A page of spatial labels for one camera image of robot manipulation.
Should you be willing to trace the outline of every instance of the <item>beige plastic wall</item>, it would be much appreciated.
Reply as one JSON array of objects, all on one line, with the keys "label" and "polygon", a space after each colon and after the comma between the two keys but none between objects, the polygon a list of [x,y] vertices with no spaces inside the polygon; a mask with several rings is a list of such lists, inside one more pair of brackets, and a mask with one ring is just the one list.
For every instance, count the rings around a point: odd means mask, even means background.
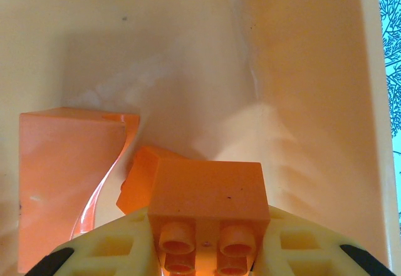
[{"label": "beige plastic wall", "polygon": [[401,273],[380,33],[377,0],[0,0],[0,275],[18,115],[60,105],[140,113],[138,145],[261,161],[272,205]]}]

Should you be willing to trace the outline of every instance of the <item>lego stud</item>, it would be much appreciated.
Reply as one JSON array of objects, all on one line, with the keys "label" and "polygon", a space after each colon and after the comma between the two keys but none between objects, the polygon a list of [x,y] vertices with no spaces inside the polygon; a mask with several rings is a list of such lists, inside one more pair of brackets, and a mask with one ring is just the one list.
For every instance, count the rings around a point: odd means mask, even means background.
[{"label": "lego stud", "polygon": [[222,276],[240,276],[248,272],[246,257],[229,257],[217,251],[217,273]]},{"label": "lego stud", "polygon": [[186,224],[172,222],[162,227],[159,247],[170,254],[188,254],[195,249],[194,229]]},{"label": "lego stud", "polygon": [[164,268],[170,272],[170,275],[187,275],[195,272],[195,250],[183,255],[167,253]]},{"label": "lego stud", "polygon": [[251,228],[242,225],[228,226],[220,232],[220,251],[228,257],[246,257],[256,249]]}]

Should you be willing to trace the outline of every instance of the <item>blue wallpaper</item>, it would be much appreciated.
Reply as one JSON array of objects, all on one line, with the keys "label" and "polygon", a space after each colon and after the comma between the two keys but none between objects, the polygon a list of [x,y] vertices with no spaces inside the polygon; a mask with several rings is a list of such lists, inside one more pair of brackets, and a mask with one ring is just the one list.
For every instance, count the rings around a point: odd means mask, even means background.
[{"label": "blue wallpaper", "polygon": [[379,0],[388,88],[391,134],[397,186],[401,208],[401,0]]}]

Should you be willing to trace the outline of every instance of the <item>orange lego duplo brick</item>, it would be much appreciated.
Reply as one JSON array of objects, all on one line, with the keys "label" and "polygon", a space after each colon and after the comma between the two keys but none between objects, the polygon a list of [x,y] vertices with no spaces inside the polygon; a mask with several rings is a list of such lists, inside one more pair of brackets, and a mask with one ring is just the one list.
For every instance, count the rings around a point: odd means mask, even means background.
[{"label": "orange lego duplo brick", "polygon": [[[135,135],[139,117],[129,116],[136,121],[131,127]],[[104,111],[55,108],[21,114],[20,272],[27,272],[71,238],[85,205],[122,152],[126,139],[126,123]],[[83,227],[91,228],[93,217],[83,222]]]},{"label": "orange lego duplo brick", "polygon": [[133,166],[121,185],[117,207],[128,215],[150,203],[152,186],[160,160],[185,159],[174,152],[156,146],[143,146],[135,154]]},{"label": "orange lego duplo brick", "polygon": [[244,275],[270,221],[261,165],[159,161],[148,216],[171,275],[192,273],[191,252],[197,276]]}]

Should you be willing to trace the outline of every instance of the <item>orange toy block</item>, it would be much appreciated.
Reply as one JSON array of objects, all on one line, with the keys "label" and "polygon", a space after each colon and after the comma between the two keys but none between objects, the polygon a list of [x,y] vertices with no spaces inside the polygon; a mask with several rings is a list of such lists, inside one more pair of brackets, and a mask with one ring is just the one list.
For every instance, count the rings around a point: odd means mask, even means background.
[{"label": "orange toy block", "polygon": [[78,217],[125,144],[125,123],[113,116],[73,108],[21,114],[20,272],[70,239]]},{"label": "orange toy block", "polygon": [[159,162],[174,158],[185,159],[181,155],[155,146],[141,147],[135,154],[132,169],[121,186],[117,207],[128,215],[148,206]]},{"label": "orange toy block", "polygon": [[160,161],[148,216],[165,272],[245,275],[270,221],[261,165]]}]

